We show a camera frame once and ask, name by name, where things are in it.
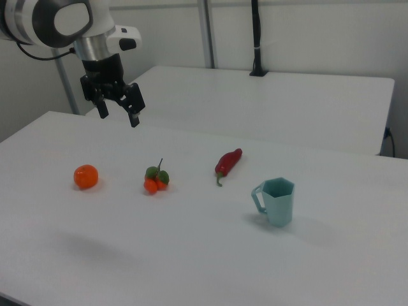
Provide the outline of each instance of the toy vegetable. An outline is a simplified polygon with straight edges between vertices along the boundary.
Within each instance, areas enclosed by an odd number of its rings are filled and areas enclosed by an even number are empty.
[[[233,152],[229,152],[220,158],[217,166],[215,167],[215,173],[217,174],[217,185],[222,187],[219,179],[226,177],[231,169],[236,165],[242,156],[242,150],[237,149]]]

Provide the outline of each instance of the stem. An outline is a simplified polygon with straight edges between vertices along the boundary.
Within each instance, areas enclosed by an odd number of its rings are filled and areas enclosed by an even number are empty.
[[[157,167],[157,172],[159,173],[159,171],[160,171],[160,165],[161,165],[161,162],[163,161],[163,158],[162,159],[160,159],[160,163],[159,163],[159,166]]]
[[[217,185],[218,185],[219,187],[222,187],[222,184],[219,182],[219,179],[220,179],[221,177],[224,177],[224,175],[222,174],[222,172],[218,172],[218,173],[217,173]]]

